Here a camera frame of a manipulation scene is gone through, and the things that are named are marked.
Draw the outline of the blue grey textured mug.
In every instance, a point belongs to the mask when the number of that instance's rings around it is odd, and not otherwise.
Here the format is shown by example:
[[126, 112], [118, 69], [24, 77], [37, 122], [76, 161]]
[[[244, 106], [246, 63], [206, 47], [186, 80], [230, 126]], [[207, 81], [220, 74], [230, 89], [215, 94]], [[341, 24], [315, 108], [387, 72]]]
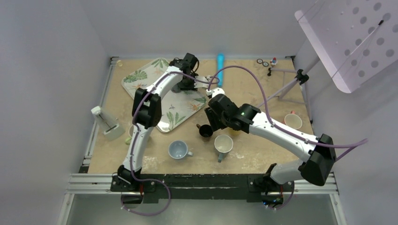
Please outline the blue grey textured mug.
[[179, 86], [178, 84], [176, 84], [176, 85], [174, 85], [174, 86], [172, 87], [171, 91], [172, 91], [173, 93], [180, 93], [180, 92], [182, 92], [183, 90], [180, 88], [180, 86]]

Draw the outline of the brown small mug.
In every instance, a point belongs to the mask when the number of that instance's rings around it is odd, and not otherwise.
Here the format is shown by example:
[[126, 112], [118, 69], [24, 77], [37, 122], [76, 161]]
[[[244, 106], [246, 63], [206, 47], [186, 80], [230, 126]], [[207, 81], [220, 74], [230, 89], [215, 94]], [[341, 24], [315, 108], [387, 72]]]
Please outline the brown small mug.
[[204, 138], [209, 138], [213, 135], [213, 129], [210, 125], [200, 125], [197, 124], [196, 127], [199, 129], [199, 134]]

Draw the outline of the dark grey mug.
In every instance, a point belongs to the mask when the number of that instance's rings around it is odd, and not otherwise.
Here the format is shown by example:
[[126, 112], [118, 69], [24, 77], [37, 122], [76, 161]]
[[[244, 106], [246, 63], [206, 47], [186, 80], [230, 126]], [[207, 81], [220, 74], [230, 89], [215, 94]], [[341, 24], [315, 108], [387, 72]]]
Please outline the dark grey mug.
[[219, 135], [214, 140], [214, 149], [217, 151], [218, 163], [221, 163], [224, 158], [231, 152], [233, 149], [233, 140], [228, 135]]

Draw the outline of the light grey mug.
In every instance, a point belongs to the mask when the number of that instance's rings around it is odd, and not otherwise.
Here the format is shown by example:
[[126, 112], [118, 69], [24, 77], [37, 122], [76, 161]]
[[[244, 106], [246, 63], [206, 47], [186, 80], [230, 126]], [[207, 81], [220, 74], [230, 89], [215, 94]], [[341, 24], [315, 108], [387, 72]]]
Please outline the light grey mug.
[[168, 147], [168, 154], [175, 160], [182, 160], [186, 157], [193, 157], [193, 153], [189, 151], [185, 142], [177, 140], [173, 141]]

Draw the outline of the pink mug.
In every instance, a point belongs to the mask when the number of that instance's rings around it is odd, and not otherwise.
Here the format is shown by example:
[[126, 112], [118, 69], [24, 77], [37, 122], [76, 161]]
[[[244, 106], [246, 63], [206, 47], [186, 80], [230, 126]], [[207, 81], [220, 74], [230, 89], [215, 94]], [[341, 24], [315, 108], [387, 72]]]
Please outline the pink mug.
[[300, 129], [303, 125], [302, 119], [295, 113], [295, 111], [291, 111], [289, 114], [284, 117], [284, 124], [293, 128]]

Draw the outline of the light green mug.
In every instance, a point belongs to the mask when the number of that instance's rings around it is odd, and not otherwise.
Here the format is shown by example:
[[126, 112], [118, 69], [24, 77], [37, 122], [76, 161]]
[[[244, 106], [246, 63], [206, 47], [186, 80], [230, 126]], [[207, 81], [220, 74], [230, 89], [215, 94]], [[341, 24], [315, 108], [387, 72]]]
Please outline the light green mug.
[[127, 138], [125, 139], [125, 144], [126, 144], [126, 145], [130, 145], [131, 140], [132, 140], [132, 135], [133, 135], [133, 133], [134, 133], [134, 126], [131, 125], [131, 126], [129, 127], [129, 130], [128, 130], [128, 135], [129, 135], [129, 137], [127, 137]]

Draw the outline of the yellow mug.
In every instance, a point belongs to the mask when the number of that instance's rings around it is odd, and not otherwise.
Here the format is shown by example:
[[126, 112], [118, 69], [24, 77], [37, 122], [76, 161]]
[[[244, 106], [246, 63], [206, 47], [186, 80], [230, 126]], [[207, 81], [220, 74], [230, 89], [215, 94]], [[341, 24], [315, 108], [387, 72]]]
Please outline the yellow mug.
[[229, 130], [229, 134], [230, 134], [231, 136], [238, 136], [238, 135], [240, 134], [240, 132], [239, 132], [239, 131], [236, 131], [236, 130], [233, 130], [233, 129], [230, 129], [230, 130]]

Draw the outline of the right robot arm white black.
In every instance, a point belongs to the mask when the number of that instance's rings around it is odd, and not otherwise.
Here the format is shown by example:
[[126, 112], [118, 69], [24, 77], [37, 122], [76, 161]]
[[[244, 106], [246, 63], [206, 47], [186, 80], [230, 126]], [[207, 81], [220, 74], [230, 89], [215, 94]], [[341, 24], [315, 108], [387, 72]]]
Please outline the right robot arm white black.
[[263, 184], [270, 191], [295, 180], [324, 186], [336, 162], [333, 139], [302, 133], [278, 121], [269, 121], [265, 112], [250, 104], [237, 107], [226, 95], [213, 94], [205, 109], [214, 131], [231, 128], [265, 138], [297, 156], [284, 164], [272, 164], [263, 176]]

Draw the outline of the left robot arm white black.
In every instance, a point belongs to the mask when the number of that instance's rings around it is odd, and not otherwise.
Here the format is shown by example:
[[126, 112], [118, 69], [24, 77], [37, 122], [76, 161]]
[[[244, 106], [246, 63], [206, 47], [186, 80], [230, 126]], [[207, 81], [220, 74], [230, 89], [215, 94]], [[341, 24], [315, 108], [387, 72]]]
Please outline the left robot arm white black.
[[173, 59], [166, 71], [158, 79], [145, 88], [135, 91], [132, 125], [133, 134], [128, 153], [116, 176], [112, 177], [111, 191], [138, 191], [144, 182], [152, 179], [140, 177], [144, 152], [153, 129], [162, 117], [162, 100], [175, 88], [180, 90], [197, 90], [195, 82], [198, 58], [187, 53], [182, 59]]

